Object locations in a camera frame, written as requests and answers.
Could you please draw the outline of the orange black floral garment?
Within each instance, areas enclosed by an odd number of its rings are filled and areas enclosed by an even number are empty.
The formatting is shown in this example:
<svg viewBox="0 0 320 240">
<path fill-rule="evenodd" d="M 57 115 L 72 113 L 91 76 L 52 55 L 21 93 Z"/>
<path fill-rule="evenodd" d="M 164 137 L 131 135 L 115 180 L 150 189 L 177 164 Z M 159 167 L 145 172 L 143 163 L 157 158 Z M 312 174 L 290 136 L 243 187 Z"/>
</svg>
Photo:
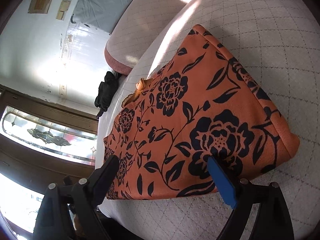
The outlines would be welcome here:
<svg viewBox="0 0 320 240">
<path fill-rule="evenodd" d="M 238 178 L 293 158 L 298 137 L 240 62 L 201 25 L 122 103 L 104 139 L 119 170 L 108 199 L 165 199 L 216 191 L 210 157 Z"/>
</svg>

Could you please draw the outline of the stained glass wooden door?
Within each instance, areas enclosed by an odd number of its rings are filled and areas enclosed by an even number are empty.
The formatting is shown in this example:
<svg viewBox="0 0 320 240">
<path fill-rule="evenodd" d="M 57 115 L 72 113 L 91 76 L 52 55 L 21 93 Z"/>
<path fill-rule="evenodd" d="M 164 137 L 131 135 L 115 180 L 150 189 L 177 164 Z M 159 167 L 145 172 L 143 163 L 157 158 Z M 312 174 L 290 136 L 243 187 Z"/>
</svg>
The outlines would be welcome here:
<svg viewBox="0 0 320 240">
<path fill-rule="evenodd" d="M 44 192 L 89 176 L 98 123 L 92 114 L 1 87 L 1 213 L 29 239 Z"/>
</svg>

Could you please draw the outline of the black garment on bed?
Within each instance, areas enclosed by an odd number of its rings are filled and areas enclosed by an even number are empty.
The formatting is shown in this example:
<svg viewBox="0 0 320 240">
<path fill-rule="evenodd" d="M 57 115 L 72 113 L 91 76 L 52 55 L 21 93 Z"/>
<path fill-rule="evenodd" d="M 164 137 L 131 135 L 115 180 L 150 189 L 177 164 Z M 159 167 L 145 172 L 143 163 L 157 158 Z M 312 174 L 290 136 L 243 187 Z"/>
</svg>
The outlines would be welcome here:
<svg viewBox="0 0 320 240">
<path fill-rule="evenodd" d="M 108 71 L 101 81 L 98 88 L 98 96 L 95 98 L 94 105 L 99 108 L 96 118 L 99 119 L 106 112 L 111 104 L 113 96 L 119 87 L 119 78 L 122 74 Z"/>
</svg>

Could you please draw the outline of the pink quilted bed cover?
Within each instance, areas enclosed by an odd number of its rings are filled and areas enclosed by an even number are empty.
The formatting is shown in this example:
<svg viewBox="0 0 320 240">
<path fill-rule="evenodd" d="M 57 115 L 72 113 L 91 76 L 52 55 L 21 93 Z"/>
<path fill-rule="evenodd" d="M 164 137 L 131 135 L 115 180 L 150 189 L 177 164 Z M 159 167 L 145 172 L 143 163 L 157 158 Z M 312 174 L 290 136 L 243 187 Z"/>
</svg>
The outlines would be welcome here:
<svg viewBox="0 0 320 240">
<path fill-rule="evenodd" d="M 319 238 L 319 24 L 303 0 L 192 0 L 121 81 L 97 166 L 100 211 L 142 239 L 215 239 L 229 215 L 209 157 L 276 181 L 295 239 Z"/>
</svg>

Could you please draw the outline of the grey pillow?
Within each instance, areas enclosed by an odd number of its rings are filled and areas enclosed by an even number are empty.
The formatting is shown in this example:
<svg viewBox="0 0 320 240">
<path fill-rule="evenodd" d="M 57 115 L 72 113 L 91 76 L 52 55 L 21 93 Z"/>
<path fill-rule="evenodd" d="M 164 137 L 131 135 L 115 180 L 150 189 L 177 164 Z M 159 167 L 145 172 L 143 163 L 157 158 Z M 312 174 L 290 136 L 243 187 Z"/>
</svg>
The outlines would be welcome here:
<svg viewBox="0 0 320 240">
<path fill-rule="evenodd" d="M 71 22 L 111 34 L 132 0 L 78 0 Z"/>
</svg>

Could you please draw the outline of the pink quilted bolster cushion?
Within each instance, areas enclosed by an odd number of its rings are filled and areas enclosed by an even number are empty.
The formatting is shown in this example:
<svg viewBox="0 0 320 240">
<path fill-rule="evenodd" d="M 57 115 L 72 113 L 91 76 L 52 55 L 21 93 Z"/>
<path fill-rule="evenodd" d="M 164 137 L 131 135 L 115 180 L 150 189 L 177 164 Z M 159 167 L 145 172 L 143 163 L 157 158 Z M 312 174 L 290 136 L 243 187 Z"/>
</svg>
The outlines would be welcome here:
<svg viewBox="0 0 320 240">
<path fill-rule="evenodd" d="M 152 42 L 191 0 L 132 0 L 105 47 L 107 64 L 127 76 Z"/>
</svg>

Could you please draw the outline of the wall switch plate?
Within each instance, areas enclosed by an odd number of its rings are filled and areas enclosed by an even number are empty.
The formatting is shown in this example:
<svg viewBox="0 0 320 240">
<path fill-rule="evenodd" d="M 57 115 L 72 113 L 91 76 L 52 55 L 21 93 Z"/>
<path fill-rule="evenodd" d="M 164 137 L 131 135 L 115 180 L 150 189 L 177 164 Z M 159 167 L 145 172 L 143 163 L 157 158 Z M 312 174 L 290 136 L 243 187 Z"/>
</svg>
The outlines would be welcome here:
<svg viewBox="0 0 320 240">
<path fill-rule="evenodd" d="M 71 1 L 69 0 L 63 0 L 60 4 L 60 7 L 58 9 L 57 15 L 56 15 L 56 19 L 57 20 L 64 20 L 65 18 L 65 14 L 69 9 L 69 6 L 71 4 Z"/>
</svg>

